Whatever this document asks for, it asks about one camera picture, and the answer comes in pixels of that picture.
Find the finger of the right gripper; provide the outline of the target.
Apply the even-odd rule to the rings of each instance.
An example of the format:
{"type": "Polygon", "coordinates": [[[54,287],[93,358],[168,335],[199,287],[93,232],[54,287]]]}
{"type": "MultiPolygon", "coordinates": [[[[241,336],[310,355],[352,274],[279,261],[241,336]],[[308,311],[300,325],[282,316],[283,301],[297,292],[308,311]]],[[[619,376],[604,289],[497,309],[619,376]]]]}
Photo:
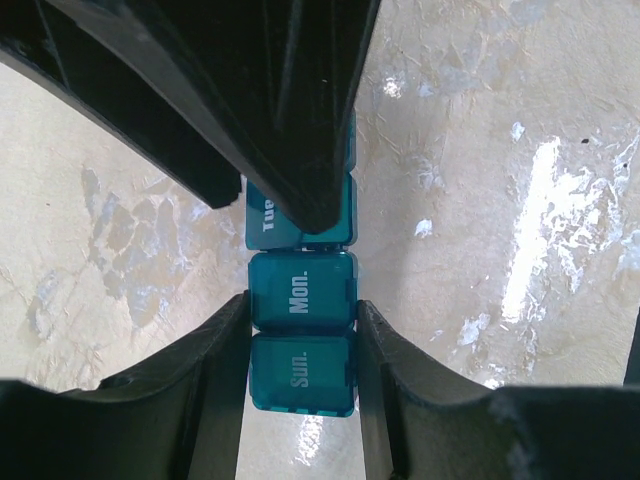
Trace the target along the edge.
{"type": "Polygon", "coordinates": [[[220,209],[238,199],[238,170],[131,68],[46,2],[2,2],[1,61],[209,207],[220,209]]]}
{"type": "Polygon", "coordinates": [[[375,1],[60,1],[301,230],[340,214],[375,1]]]}

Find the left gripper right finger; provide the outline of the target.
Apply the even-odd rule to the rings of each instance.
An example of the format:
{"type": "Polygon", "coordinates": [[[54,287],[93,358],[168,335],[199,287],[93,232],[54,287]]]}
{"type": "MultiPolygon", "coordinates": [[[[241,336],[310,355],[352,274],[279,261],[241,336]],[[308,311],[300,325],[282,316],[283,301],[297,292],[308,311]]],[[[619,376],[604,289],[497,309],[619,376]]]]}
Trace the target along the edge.
{"type": "Polygon", "coordinates": [[[370,479],[635,479],[635,386],[490,389],[358,305],[358,393],[370,479]]]}

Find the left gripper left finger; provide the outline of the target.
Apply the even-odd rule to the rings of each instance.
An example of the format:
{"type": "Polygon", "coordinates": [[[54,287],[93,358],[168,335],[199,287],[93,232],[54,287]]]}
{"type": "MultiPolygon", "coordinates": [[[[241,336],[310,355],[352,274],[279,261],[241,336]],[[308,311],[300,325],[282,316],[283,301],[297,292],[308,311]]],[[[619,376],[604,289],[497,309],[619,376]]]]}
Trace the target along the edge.
{"type": "Polygon", "coordinates": [[[242,293],[95,390],[2,381],[2,478],[234,478],[249,353],[242,293]]]}

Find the teal weekly pill organizer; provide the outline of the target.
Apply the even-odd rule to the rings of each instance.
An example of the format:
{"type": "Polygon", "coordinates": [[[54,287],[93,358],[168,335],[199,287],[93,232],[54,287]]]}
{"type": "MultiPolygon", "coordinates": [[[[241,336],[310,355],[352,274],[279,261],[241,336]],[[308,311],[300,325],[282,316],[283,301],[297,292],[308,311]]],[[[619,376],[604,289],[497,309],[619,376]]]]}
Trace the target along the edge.
{"type": "Polygon", "coordinates": [[[337,225],[296,227],[256,186],[246,192],[252,338],[249,389],[260,410],[347,417],[354,409],[358,262],[356,129],[347,131],[337,225]]]}

